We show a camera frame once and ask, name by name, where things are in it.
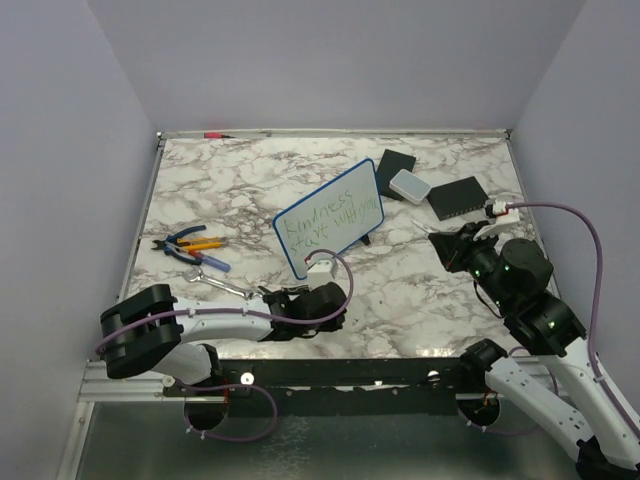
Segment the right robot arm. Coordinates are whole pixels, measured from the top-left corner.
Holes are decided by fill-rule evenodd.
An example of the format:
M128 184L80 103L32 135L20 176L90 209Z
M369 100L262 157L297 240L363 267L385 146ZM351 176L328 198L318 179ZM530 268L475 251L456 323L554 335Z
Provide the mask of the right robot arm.
M486 386L504 396L549 434L574 460L583 479L636 479L639 437L625 420L639 417L628 404L616 408L601 371L590 358L587 332L571 308L547 289L553 266L533 241L516 238L501 249L495 238L480 238L485 222L456 232L429 234L450 273L471 275L511 336L560 382L570 399L548 390L504 349L479 341L462 355L461 383Z

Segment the white marker pen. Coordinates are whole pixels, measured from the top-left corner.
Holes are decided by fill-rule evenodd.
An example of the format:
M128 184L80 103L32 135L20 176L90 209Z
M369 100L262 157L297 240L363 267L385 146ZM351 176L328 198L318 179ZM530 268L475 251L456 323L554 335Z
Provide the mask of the white marker pen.
M434 230L429 229L427 226L425 226L424 224L416 221L416 220L411 220L412 224L414 226L416 226L418 229L420 229L421 231L423 231L426 234L431 234L431 233L435 233Z

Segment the blue framed whiteboard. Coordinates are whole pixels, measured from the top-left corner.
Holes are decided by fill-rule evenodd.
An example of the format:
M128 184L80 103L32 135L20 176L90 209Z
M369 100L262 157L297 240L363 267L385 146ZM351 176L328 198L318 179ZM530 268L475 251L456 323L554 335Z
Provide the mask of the blue framed whiteboard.
M384 220L374 162L366 158L277 214L272 225L294 277L303 280L312 251L341 253Z

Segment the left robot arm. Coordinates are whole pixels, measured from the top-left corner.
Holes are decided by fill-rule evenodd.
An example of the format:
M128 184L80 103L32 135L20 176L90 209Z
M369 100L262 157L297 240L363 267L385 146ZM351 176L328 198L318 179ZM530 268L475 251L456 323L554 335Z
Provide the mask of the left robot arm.
M206 395L222 370L213 340L287 342L336 332L352 294L329 282L314 289L278 290L239 303L200 304L152 285L100 315L96 347L111 380L149 371L172 377Z

